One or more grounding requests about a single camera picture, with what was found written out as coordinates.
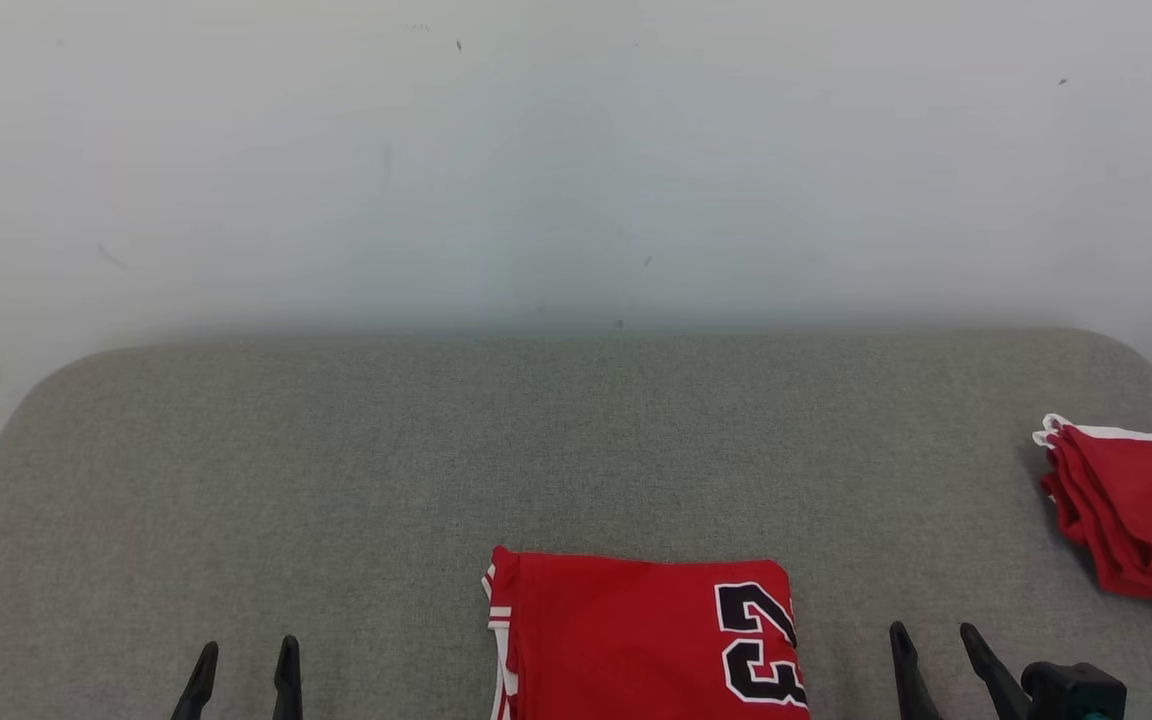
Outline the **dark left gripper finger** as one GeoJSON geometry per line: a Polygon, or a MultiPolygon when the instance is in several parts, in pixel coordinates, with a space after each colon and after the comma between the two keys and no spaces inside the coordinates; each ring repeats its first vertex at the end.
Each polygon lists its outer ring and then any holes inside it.
{"type": "Polygon", "coordinates": [[[185,687],[175,702],[170,720],[200,720],[207,702],[211,700],[218,669],[218,642],[210,641],[202,647],[200,655],[189,675],[185,687]]]}
{"type": "Polygon", "coordinates": [[[280,646],[273,679],[276,698],[274,720],[303,719],[303,689],[300,661],[300,642],[294,635],[285,635],[280,646]]]}

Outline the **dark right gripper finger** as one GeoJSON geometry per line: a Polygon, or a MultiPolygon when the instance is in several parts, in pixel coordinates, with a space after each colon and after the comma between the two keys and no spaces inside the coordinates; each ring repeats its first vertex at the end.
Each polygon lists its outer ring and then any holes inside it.
{"type": "Polygon", "coordinates": [[[901,621],[890,624],[893,674],[902,720],[941,720],[923,679],[919,653],[901,621]]]}
{"type": "Polygon", "coordinates": [[[996,653],[988,646],[977,626],[961,623],[958,628],[967,655],[972,664],[973,673],[986,684],[996,719],[1028,719],[1030,698],[1021,688],[1018,680],[1005,666],[996,653]]]}

